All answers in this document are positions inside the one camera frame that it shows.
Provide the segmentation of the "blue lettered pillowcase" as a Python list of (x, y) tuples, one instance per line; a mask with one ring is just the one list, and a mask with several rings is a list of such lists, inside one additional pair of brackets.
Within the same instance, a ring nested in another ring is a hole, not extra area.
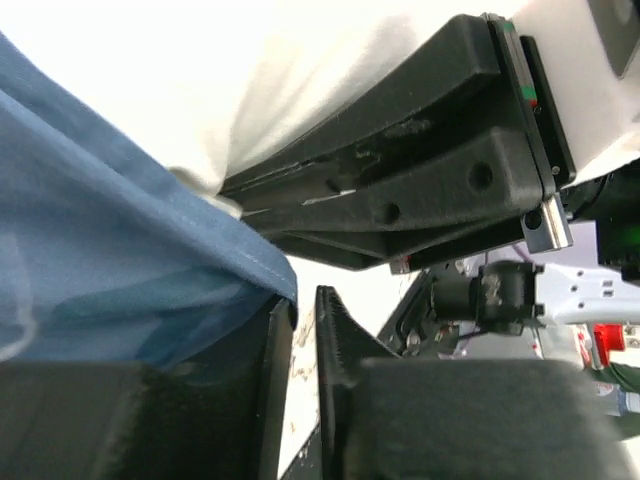
[(285, 256), (1, 43), (1, 356), (173, 366), (271, 296)]

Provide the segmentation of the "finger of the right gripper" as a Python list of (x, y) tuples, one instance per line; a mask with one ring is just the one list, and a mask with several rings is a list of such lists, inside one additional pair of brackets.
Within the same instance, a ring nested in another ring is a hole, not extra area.
[(523, 133), (509, 77), (514, 25), (458, 15), (355, 101), (275, 155), (227, 179), (232, 200), (310, 200), (358, 190), (454, 155), (500, 131)]
[(493, 128), (354, 193), (255, 213), (246, 222), (289, 255), (364, 270), (408, 255), (419, 266), (522, 239), (543, 187), (527, 137)]

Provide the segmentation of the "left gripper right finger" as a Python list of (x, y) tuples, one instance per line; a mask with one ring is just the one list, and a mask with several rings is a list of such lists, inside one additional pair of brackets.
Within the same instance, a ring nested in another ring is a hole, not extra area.
[(549, 360), (367, 359), (343, 479), (631, 479), (573, 366)]

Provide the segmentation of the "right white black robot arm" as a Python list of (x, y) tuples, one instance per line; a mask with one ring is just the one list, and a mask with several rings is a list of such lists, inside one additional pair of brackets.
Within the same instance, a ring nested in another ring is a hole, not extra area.
[(458, 15), (359, 99), (225, 196), (284, 252), (418, 279), (375, 344), (451, 358), (484, 334), (601, 367), (604, 328), (639, 319), (639, 252), (613, 214), (626, 169), (576, 170), (535, 41)]

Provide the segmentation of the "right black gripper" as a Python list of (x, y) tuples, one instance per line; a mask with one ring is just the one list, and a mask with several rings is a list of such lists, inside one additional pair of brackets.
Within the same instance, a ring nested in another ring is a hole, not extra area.
[(560, 191), (575, 179), (576, 168), (537, 44), (502, 16), (486, 13), (484, 18), (521, 112), (543, 188), (539, 206), (521, 219), (525, 242), (530, 250), (569, 247), (573, 238)]

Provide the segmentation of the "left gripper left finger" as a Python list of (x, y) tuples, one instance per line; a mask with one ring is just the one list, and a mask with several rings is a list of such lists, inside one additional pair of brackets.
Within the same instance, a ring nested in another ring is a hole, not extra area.
[(135, 362), (6, 362), (1, 475), (274, 479), (291, 342), (291, 305), (273, 298), (167, 373)]

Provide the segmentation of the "white pillow with red logo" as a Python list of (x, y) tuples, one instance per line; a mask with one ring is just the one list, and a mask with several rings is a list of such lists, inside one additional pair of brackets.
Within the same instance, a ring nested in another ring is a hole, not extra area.
[(40, 71), (219, 201), (223, 182), (353, 102), (457, 14), (525, 1), (5, 1)]

